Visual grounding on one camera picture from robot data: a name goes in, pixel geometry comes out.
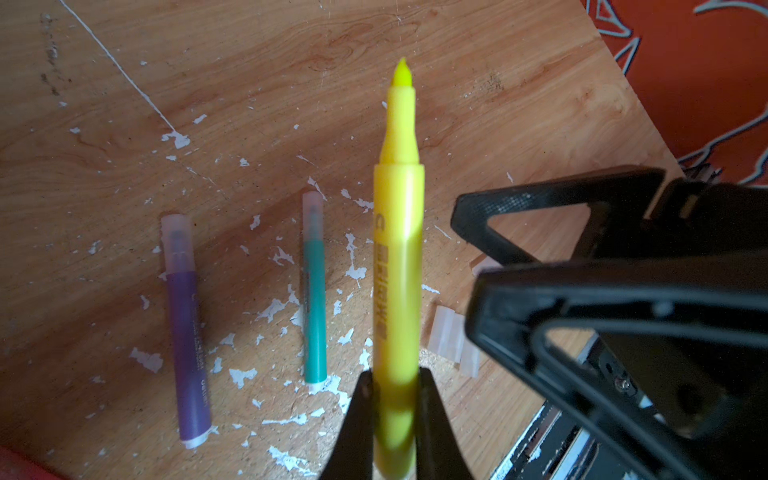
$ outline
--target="marker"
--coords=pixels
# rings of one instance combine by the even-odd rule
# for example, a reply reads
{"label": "marker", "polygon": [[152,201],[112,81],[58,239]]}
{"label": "marker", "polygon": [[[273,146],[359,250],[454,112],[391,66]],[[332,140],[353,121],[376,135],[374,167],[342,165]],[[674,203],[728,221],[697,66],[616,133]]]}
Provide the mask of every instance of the marker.
{"label": "marker", "polygon": [[404,58],[387,105],[386,136],[373,170],[374,462],[393,479],[405,478],[415,461],[422,303],[424,166],[416,145],[416,92]]}
{"label": "marker", "polygon": [[326,360],[326,259],[323,247],[323,195],[302,196],[304,224],[304,318],[306,362],[304,380],[310,391],[328,378]]}
{"label": "marker", "polygon": [[192,254],[192,221],[186,215],[161,218],[168,288],[168,317],[174,341],[179,436],[188,449],[203,445],[211,432],[203,342],[197,319],[197,273]]}

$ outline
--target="wooden table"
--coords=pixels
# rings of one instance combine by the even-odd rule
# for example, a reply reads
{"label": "wooden table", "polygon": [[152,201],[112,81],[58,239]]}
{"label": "wooden table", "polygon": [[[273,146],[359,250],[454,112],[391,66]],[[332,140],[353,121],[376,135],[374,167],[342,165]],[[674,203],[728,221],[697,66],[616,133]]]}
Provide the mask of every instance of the wooden table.
{"label": "wooden table", "polygon": [[[301,476],[270,446],[322,470],[339,397],[300,383],[296,305],[271,323],[258,313],[298,289],[296,221],[312,178],[328,197],[329,370],[352,392],[372,322],[372,217],[355,200],[372,200],[382,101],[401,56],[427,172],[424,283],[440,292],[424,292],[423,345],[435,305],[463,311],[472,284],[478,251],[449,228],[457,195],[615,164],[679,175],[577,0],[68,6],[93,35],[58,0],[6,2],[0,15],[0,438],[69,478]],[[188,146],[161,141],[169,125]],[[498,227],[543,260],[563,259],[585,211]],[[223,366],[208,377],[219,435],[194,451],[177,434],[158,278],[159,219],[171,212],[194,219],[207,361]],[[369,268],[359,285],[345,276],[349,233],[355,265]],[[231,333],[233,346],[220,344]],[[583,336],[564,341],[577,348]],[[159,371],[131,358],[134,348],[159,353]],[[491,361],[477,379],[426,351],[422,362],[467,463],[487,478],[541,398]],[[238,389],[228,369],[258,374]],[[261,425],[319,408],[305,425]]]}

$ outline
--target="translucent marker cap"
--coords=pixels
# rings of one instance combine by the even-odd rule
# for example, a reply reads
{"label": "translucent marker cap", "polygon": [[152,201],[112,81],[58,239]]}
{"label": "translucent marker cap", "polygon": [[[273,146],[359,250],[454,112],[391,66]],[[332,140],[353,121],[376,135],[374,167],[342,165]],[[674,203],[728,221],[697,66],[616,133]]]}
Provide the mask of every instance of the translucent marker cap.
{"label": "translucent marker cap", "polygon": [[194,272],[192,219],[187,215],[166,215],[160,219],[160,228],[166,273]]}
{"label": "translucent marker cap", "polygon": [[323,239],[323,195],[307,192],[301,197],[303,207],[304,241]]}

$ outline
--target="yellow marker tip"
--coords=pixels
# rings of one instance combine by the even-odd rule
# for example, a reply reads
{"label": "yellow marker tip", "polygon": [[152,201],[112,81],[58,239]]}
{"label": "yellow marker tip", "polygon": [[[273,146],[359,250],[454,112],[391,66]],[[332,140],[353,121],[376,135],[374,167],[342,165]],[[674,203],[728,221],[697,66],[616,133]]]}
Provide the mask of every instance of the yellow marker tip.
{"label": "yellow marker tip", "polygon": [[395,68],[395,75],[392,77],[393,87],[412,87],[413,77],[411,76],[411,70],[408,68],[406,58],[400,58],[400,63]]}

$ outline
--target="teal marker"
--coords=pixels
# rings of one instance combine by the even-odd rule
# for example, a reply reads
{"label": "teal marker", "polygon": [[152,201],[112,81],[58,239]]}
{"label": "teal marker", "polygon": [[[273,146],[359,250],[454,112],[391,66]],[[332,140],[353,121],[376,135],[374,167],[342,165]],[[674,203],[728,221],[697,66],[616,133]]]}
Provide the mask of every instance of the teal marker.
{"label": "teal marker", "polygon": [[326,360],[326,258],[323,247],[323,195],[302,196],[304,223],[304,379],[310,391],[328,378]]}

